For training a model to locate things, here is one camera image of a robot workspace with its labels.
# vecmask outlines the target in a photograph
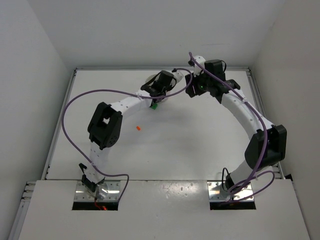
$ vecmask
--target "metal mounting plate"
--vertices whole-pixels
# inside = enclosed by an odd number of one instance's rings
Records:
[[[99,184],[97,194],[90,192],[85,185],[78,181],[76,184],[74,202],[94,202],[97,197],[97,202],[103,203],[116,203],[120,194],[120,181],[108,181],[105,180]]]
[[[222,203],[226,202],[230,199],[230,195],[226,193],[222,189],[221,181],[208,181],[208,192],[209,192],[209,201],[210,203]],[[234,200],[239,200],[245,197],[248,197],[253,194],[251,183],[249,183],[245,188],[243,188],[240,192],[235,194]],[[255,199],[252,196],[251,198],[242,200],[241,202],[254,202]]]

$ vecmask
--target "rectangular opening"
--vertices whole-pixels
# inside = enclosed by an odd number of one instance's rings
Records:
[[[118,203],[117,202],[97,202],[99,207],[95,205],[92,201],[75,201],[72,206],[72,210],[78,211],[104,211],[105,208],[107,211],[118,211]]]
[[[254,201],[240,201],[229,204],[210,202],[210,210],[256,210],[256,205]]]

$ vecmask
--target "cable tie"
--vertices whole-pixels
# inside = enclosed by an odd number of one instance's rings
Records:
[[[137,97],[140,101],[143,100],[143,98],[141,97],[141,95],[140,95],[138,92],[136,93],[136,97]]]

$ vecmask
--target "black bracket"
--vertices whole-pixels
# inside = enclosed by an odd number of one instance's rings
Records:
[[[140,89],[148,92],[151,97],[159,97],[165,96],[168,91],[171,91],[175,87],[176,83],[177,80],[171,72],[162,70],[142,85]],[[161,100],[161,98],[152,100],[152,105],[161,102]]]
[[[272,128],[267,130],[267,134],[268,143],[258,171],[267,166],[276,164],[286,156],[286,128],[283,125],[272,126]],[[245,150],[245,161],[251,169],[253,169],[257,164],[264,144],[264,139],[264,132],[262,130],[258,130],[257,133],[252,136],[249,145]]]
[[[240,89],[240,86],[233,79],[226,80],[226,74],[223,69],[223,61],[221,60],[209,60],[204,63],[204,67],[210,73],[227,83],[233,89]],[[200,96],[206,92],[209,92],[210,95],[216,98],[219,103],[222,102],[223,94],[227,94],[229,92],[229,88],[220,82],[216,81],[208,74],[202,72],[198,76],[192,75],[192,83],[185,92],[191,97]],[[185,76],[186,83],[190,81],[190,74]]]
[[[115,111],[110,104],[99,103],[88,126],[91,142],[99,145],[101,150],[112,147],[119,139],[122,119],[122,113]]]

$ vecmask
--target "white panel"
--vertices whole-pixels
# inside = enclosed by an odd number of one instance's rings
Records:
[[[312,239],[320,239],[319,13],[319,0],[287,1],[254,68],[267,117],[287,128],[282,166],[292,174]]]
[[[184,66],[188,51],[249,66],[285,0],[28,0],[62,59]]]
[[[80,70],[70,99],[93,89],[116,89],[135,93],[145,79],[159,70]],[[228,71],[248,100],[253,103],[247,73]],[[177,89],[185,86],[181,81]],[[87,127],[100,102],[113,103],[126,96],[94,93],[71,105],[65,127],[70,137],[90,152]],[[128,173],[132,180],[216,180],[223,167],[236,169],[244,160],[249,143],[236,118],[209,93],[190,98],[182,92],[160,104],[156,110],[143,109],[122,123],[119,141],[112,147],[104,172]],[[56,143],[47,179],[81,179],[78,166],[83,156],[69,144],[62,130]]]
[[[26,0],[0,0],[0,240],[46,161],[69,74]]]
[[[130,181],[118,211],[72,211],[76,184],[38,181],[19,240],[309,239],[290,180],[259,194],[256,210],[210,210],[206,181]]]
[[[240,96],[244,97],[245,101],[247,101],[241,89],[235,89],[235,91]],[[264,128],[255,112],[246,105],[247,103],[251,106],[251,103],[245,102],[244,100],[241,100],[234,92],[229,92],[228,94],[224,94],[222,96],[221,104],[233,114],[233,116],[238,120],[238,122],[246,131],[249,139],[251,139],[252,136],[257,133],[257,130],[263,130]],[[262,122],[265,124],[265,128],[267,130],[271,129],[274,124],[268,121],[261,114],[260,117],[262,119]]]

